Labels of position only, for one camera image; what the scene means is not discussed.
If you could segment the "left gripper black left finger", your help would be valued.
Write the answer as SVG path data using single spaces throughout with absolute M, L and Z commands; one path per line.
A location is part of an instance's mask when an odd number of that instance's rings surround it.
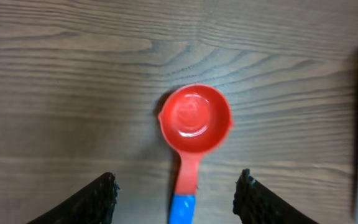
M 29 224 L 111 224 L 118 190 L 114 174 L 105 172 Z

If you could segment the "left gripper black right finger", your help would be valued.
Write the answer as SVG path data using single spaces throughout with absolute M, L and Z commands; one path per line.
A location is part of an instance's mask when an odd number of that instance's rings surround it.
M 242 224 L 317 224 L 244 169 L 236 182 L 233 213 Z

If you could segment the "red scoop with blue handle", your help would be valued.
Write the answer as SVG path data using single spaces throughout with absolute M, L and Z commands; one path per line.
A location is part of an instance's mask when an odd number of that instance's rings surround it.
M 191 224 L 201 160 L 219 147 L 233 128 L 231 109 L 216 88 L 191 84 L 167 98 L 158 120 L 164 139 L 180 157 L 168 222 Z

